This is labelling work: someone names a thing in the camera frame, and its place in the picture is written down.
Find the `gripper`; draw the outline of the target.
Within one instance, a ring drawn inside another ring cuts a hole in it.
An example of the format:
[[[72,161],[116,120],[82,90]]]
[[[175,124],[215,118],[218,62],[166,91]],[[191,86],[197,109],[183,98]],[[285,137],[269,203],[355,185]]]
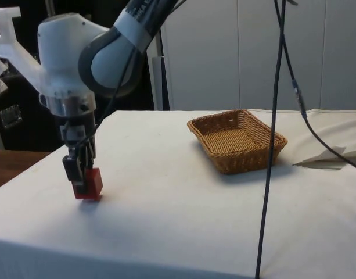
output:
[[[65,144],[74,145],[85,138],[95,127],[94,113],[86,113],[76,117],[60,118],[60,137]],[[96,158],[95,140],[89,139],[85,148],[69,148],[69,154],[62,162],[68,180],[72,183],[76,194],[85,194],[85,167],[92,169]]]

